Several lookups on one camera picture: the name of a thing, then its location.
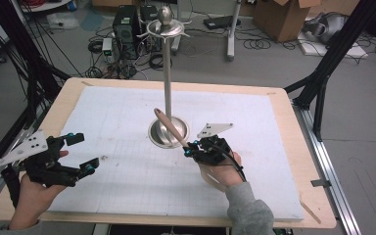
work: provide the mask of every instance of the finial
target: finial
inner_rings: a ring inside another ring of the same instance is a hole
[[[163,6],[158,11],[158,20],[162,25],[169,25],[172,20],[172,12],[168,6]]]

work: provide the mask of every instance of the robotic hand exoskeleton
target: robotic hand exoskeleton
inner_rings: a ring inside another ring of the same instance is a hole
[[[246,181],[243,167],[233,158],[227,141],[216,135],[232,126],[232,123],[208,123],[197,135],[201,138],[200,140],[195,140],[193,143],[188,142],[188,147],[182,147],[184,156],[193,158],[196,163],[202,165],[233,165],[243,181]]]
[[[99,166],[98,158],[81,164],[79,168],[62,166],[58,162],[60,150],[65,142],[69,146],[82,141],[84,141],[82,133],[75,135],[70,133],[57,138],[50,136],[45,139],[44,133],[38,130],[2,158],[0,165],[7,164],[8,166],[2,170],[1,174],[10,191],[14,207],[17,206],[20,196],[20,170],[24,169],[31,181],[45,184],[46,187],[55,184],[73,187],[79,179],[93,174]],[[14,161],[21,161],[17,169],[12,166]]]

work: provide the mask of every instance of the table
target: table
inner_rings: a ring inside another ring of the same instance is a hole
[[[59,136],[60,131],[70,116],[71,111],[86,86],[112,86],[124,88],[163,89],[162,82],[105,80],[93,78],[71,78],[67,81],[40,128],[47,135]],[[195,83],[172,83],[172,90],[227,92],[237,94],[266,95],[270,99],[280,130],[285,151],[299,191],[305,219],[301,221],[276,221],[275,227],[285,228],[333,228],[336,226],[335,215],[323,187],[313,187],[311,180],[319,175],[306,145],[301,128],[290,104],[286,92],[281,88],[213,85]],[[10,220],[13,206],[6,188],[0,194],[0,220]],[[203,219],[187,216],[157,216],[144,214],[110,214],[83,212],[46,212],[41,217],[48,221],[95,222],[154,224],[180,226],[230,226],[228,218]]]

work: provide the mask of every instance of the forearm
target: forearm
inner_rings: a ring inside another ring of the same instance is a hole
[[[249,182],[229,187],[225,194],[230,204],[227,214],[233,222],[233,235],[274,234],[273,213],[264,201],[255,199]]]
[[[33,211],[23,210],[25,207],[17,207],[12,216],[9,228],[11,230],[23,230],[34,226],[38,222],[39,214]]]
[[[42,222],[38,221],[35,225],[22,230],[8,230],[8,226],[0,228],[0,235],[39,235],[41,234]]]

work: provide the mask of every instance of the hand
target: hand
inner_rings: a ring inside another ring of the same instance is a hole
[[[233,152],[234,160],[241,165],[241,157],[236,152]],[[218,166],[210,166],[207,168],[212,171],[212,176],[225,187],[234,186],[243,183],[239,172],[234,168],[234,165],[229,160],[225,160]]]
[[[64,157],[69,151],[60,151],[60,157]],[[35,225],[38,217],[46,212],[54,199],[67,187],[53,185],[49,188],[35,182],[31,182],[27,174],[21,179],[21,192],[18,206],[9,224],[10,230],[27,229]]]

